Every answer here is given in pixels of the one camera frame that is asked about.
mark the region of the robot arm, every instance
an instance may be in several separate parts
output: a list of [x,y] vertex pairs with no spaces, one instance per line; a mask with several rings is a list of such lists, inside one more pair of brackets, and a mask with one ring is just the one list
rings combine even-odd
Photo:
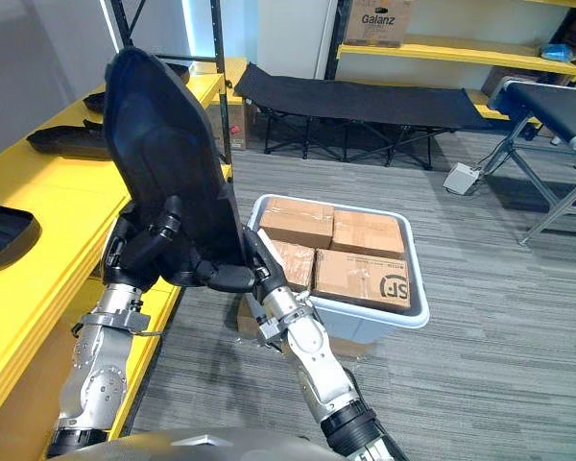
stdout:
[[281,266],[260,237],[245,230],[262,309],[254,314],[266,343],[281,341],[281,351],[297,371],[309,411],[328,445],[353,461],[407,461],[356,384],[333,354],[328,334],[306,296],[295,296]]
[[105,135],[132,204],[105,248],[106,292],[77,326],[48,456],[107,439],[128,385],[132,336],[149,324],[141,296],[163,277],[234,293],[255,286],[261,335],[280,341],[331,448],[354,461],[406,460],[333,355],[313,305],[293,295],[258,235],[243,230],[196,98],[166,65],[132,47],[117,55],[107,80]]

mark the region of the gray carpet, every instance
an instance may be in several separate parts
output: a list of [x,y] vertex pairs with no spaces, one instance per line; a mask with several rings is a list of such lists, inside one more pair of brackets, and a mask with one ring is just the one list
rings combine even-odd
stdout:
[[[429,324],[342,359],[412,461],[576,460],[576,217],[521,248],[516,239],[545,203],[513,165],[469,197],[442,187],[448,165],[475,162],[500,138],[444,134],[430,172],[234,153],[244,222],[258,196],[279,193],[412,223]],[[560,190],[576,182],[574,157],[529,158]],[[266,427],[324,446],[294,373],[277,352],[239,338],[235,310],[234,296],[186,292],[133,432]]]

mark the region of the cable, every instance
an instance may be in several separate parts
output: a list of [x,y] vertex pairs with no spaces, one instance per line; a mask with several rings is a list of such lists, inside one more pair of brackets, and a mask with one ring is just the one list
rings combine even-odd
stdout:
[[499,164],[497,164],[497,166],[495,166],[495,167],[492,169],[492,171],[490,171],[490,172],[487,174],[487,176],[490,176],[490,175],[492,175],[495,171],[497,171],[497,170],[508,160],[508,158],[510,158],[510,153],[506,154],[506,157],[504,157],[503,160],[501,160],[501,161],[499,162]]
[[267,346],[275,349],[275,350],[278,351],[279,353],[283,353],[283,352],[281,351],[281,347],[278,346],[276,343],[267,343]]
[[482,158],[480,158],[478,161],[476,161],[476,165],[479,165],[479,164],[482,163],[484,160],[486,160],[486,159],[488,159],[488,158],[491,158],[492,155],[496,152],[497,149],[499,149],[499,147],[501,146],[501,144],[503,144],[503,142],[504,142],[505,140],[506,140],[506,139],[504,138],[504,139],[502,139],[501,141],[499,141],[499,142],[497,143],[497,145],[494,147],[494,149],[491,151],[490,154],[488,154],[487,156],[482,157]]

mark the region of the robotic hand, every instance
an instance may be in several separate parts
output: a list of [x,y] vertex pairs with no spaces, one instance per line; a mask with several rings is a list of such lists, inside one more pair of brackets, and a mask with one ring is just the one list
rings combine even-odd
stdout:
[[297,371],[299,385],[328,445],[353,461],[407,460],[333,355],[328,334],[305,292],[295,296],[283,269],[253,230],[244,230],[262,308],[253,305],[265,343],[281,342]]
[[[105,247],[105,294],[73,328],[73,369],[48,456],[237,460],[266,450],[283,453],[278,459],[341,459],[300,439],[246,429],[164,431],[101,443],[126,394],[132,337],[155,334],[145,331],[141,297],[163,277],[177,286],[247,293],[262,340],[280,343],[314,419],[343,459],[407,460],[333,355],[307,294],[292,293],[258,234],[241,226],[196,99],[166,65],[135,48],[119,53],[107,80],[106,137],[132,202]],[[88,446],[94,447],[78,450]],[[218,453],[200,451],[209,447]]]

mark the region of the white plastic bin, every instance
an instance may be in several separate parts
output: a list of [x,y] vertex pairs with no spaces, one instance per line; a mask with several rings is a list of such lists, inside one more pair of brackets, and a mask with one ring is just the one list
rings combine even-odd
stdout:
[[328,202],[317,202],[315,200],[304,200],[294,197],[267,194],[258,198],[253,206],[252,217],[248,222],[248,227],[250,229],[258,231],[262,213],[267,207],[267,202],[273,198],[284,198],[300,202],[333,205],[337,209],[348,211],[384,214],[395,217],[399,222],[401,236],[403,237],[403,243],[405,245],[405,260],[408,265],[411,307],[405,312],[395,313],[312,296],[311,301],[318,309],[320,316],[323,318],[324,326],[331,336],[348,339],[349,341],[354,341],[356,343],[369,344],[383,336],[386,336],[396,327],[422,328],[426,325],[429,321],[429,304],[424,294],[422,275],[420,274],[419,259],[416,255],[416,248],[414,246],[412,228],[407,219],[400,214],[380,211],[378,209],[345,206]]

